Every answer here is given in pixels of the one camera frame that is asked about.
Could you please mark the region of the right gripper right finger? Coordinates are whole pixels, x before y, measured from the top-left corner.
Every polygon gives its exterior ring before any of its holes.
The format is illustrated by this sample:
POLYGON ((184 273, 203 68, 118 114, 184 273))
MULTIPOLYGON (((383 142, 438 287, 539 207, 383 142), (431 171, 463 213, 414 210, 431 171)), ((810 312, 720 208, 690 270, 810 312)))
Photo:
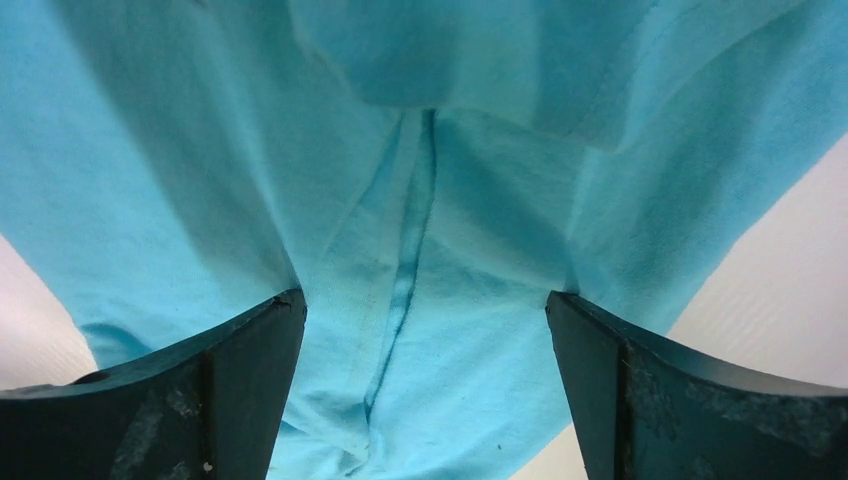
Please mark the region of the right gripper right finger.
POLYGON ((592 479, 843 479, 847 392, 745 368, 570 293, 545 307, 592 479))

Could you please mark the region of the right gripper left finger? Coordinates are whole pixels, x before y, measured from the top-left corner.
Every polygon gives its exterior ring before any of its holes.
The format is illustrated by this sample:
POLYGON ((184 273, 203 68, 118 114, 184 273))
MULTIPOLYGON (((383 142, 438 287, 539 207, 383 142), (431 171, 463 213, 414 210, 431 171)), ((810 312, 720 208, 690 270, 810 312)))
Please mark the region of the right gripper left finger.
POLYGON ((1 394, 5 479, 263 479, 307 307, 289 290, 67 385, 1 394))

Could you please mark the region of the cyan t-shirt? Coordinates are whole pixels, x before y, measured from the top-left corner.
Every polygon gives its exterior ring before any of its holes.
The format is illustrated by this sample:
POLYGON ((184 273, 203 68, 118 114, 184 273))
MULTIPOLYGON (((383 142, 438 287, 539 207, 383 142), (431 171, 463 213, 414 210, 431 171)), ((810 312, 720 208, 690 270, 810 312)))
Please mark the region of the cyan t-shirt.
POLYGON ((1 232, 103 367, 290 289, 275 479, 505 479, 847 127, 843 1, 5 1, 1 232))

